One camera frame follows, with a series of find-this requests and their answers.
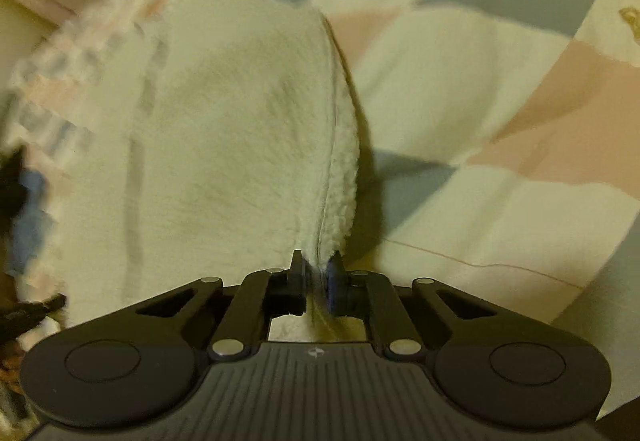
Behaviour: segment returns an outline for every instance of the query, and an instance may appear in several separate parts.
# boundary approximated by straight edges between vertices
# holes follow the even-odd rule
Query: black object
[[[24,396],[12,391],[4,382],[0,382],[0,411],[11,427],[30,418]]]
[[[588,342],[431,279],[328,267],[367,342],[268,342],[306,310],[308,266],[216,277],[62,331],[27,353],[33,441],[603,440],[609,365]]]
[[[614,441],[638,441],[640,397],[597,420],[596,429]]]
[[[48,315],[61,310],[66,297],[57,294],[44,302],[20,302],[0,313],[0,345],[37,327]]]
[[[12,219],[20,214],[27,201],[27,188],[20,184],[24,153],[24,147],[17,148],[0,166],[0,237],[10,231]]]

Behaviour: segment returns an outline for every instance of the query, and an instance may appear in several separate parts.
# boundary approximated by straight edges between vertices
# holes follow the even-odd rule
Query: pastel checkered blanket
[[[99,132],[83,85],[165,1],[101,0],[17,68],[9,138],[30,143],[54,220],[67,165]],[[351,73],[350,267],[434,277],[549,322],[603,268],[638,263],[640,0],[277,1],[317,7]]]

